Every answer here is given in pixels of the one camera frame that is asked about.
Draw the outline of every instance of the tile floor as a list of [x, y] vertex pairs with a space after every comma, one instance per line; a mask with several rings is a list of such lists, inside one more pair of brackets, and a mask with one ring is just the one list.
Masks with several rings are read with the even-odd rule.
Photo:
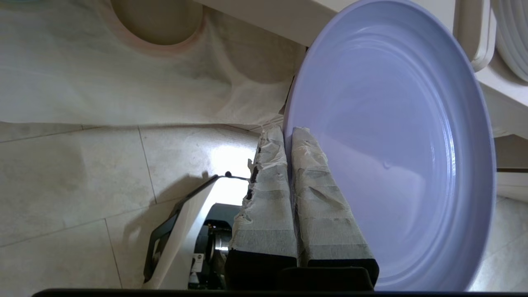
[[[248, 177], [229, 126], [0, 123], [0, 295], [139, 288], [150, 232], [207, 176]], [[475, 291], [528, 291], [528, 204], [500, 198]]]

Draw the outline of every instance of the stacked white plate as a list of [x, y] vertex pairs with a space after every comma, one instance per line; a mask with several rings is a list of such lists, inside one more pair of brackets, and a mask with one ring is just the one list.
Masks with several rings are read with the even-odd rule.
[[500, 0], [493, 4], [497, 49], [509, 68], [528, 81], [528, 1]]

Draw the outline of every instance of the round hole in fabric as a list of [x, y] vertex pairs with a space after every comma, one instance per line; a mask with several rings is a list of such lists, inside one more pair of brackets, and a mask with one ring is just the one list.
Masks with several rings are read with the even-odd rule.
[[123, 26], [149, 43], [173, 45], [200, 27], [202, 5], [192, 0], [111, 0]]

